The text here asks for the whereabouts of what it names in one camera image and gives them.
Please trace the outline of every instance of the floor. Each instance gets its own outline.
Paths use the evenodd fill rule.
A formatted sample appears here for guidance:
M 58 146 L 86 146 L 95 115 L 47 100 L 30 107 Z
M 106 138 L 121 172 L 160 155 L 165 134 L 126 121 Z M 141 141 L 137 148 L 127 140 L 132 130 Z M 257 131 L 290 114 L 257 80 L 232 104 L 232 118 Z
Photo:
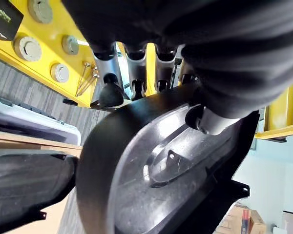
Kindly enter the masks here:
M 82 144 L 91 129 L 108 112 L 69 106 L 62 103 L 64 96 L 35 81 L 0 61 L 0 96 L 10 101 L 20 101 L 76 126 L 82 135 Z M 76 204 L 75 191 L 69 195 L 68 203 L 58 234 L 84 234 Z

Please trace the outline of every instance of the silver metal cylinder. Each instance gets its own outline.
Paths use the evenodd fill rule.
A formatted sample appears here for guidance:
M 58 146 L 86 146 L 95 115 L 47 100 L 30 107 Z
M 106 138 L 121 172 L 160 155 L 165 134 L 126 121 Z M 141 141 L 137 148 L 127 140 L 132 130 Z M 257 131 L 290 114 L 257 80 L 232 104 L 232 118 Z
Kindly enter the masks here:
M 124 90 L 122 74 L 121 74 L 121 70 L 119 68 L 117 54 L 115 54 L 114 57 L 111 58 L 110 60 L 100 60 L 95 55 L 94 55 L 94 59 L 96 61 L 96 66 L 98 67 L 98 70 L 99 70 L 99 75 L 100 75 L 99 81 L 101 83 L 101 86 L 104 87 L 104 85 L 105 85 L 105 83 L 104 83 L 105 75 L 112 73 L 112 74 L 115 74 L 117 77 L 117 85 L 122 90 Z
M 218 135 L 230 125 L 239 121 L 239 118 L 224 118 L 210 109 L 204 107 L 201 120 L 198 121 L 198 129 L 205 134 Z
M 126 59 L 129 71 L 130 88 L 133 91 L 133 81 L 139 80 L 142 84 L 145 84 L 147 81 L 147 54 L 145 54 L 142 59 L 133 60 L 129 58 L 126 53 Z
M 155 90 L 158 91 L 158 83 L 160 80 L 165 80 L 168 87 L 171 83 L 171 75 L 174 68 L 176 56 L 171 61 L 162 61 L 156 55 L 155 62 Z

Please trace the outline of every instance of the black fabric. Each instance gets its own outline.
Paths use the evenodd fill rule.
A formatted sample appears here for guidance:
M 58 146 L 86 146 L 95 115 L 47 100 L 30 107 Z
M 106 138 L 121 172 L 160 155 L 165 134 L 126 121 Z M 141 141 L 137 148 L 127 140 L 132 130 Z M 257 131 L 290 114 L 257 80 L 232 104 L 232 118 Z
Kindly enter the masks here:
M 63 0 L 95 52 L 121 41 L 185 44 L 198 98 L 244 117 L 293 83 L 293 0 Z

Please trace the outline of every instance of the circular weight plate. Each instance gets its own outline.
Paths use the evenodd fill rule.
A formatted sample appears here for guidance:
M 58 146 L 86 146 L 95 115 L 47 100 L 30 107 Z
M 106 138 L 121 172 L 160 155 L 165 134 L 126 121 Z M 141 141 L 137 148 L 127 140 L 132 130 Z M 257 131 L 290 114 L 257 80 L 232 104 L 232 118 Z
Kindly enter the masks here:
M 52 8 L 47 0 L 29 0 L 30 15 L 39 23 L 50 23 L 53 18 Z
M 69 55 L 76 55 L 79 51 L 77 39 L 74 36 L 64 36 L 62 39 L 62 48 Z
M 29 62 L 38 61 L 42 56 L 39 42 L 32 37 L 17 38 L 14 42 L 14 50 L 20 58 Z
M 51 76 L 57 82 L 67 82 L 69 80 L 69 69 L 60 63 L 56 63 L 51 67 Z

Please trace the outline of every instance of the yellow shelf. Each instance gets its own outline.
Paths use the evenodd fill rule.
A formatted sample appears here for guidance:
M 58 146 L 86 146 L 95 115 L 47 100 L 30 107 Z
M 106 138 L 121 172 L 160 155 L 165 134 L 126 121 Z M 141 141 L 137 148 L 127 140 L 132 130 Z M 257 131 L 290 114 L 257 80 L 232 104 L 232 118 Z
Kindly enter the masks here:
M 264 132 L 256 133 L 259 139 L 293 135 L 293 85 L 265 109 Z
M 42 57 L 37 62 L 27 62 L 16 55 L 13 49 L 13 42 L 0 40 L 0 59 L 77 102 L 79 106 L 89 107 L 95 83 L 83 95 L 75 97 L 75 94 L 84 70 L 83 61 L 94 64 L 94 58 L 90 47 L 87 45 L 79 45 L 77 55 L 68 55 L 62 49 L 62 37 L 64 35 L 73 35 L 81 41 L 85 41 L 85 39 L 61 1 L 49 1 L 53 11 L 53 19 L 50 24 L 36 22 L 29 14 L 26 0 L 10 1 L 24 14 L 16 38 L 23 36 L 35 38 L 41 45 Z M 68 82 L 59 83 L 51 77 L 50 70 L 54 63 L 63 63 L 68 67 Z M 84 78 L 89 75 L 89 72 L 90 69 L 87 69 Z

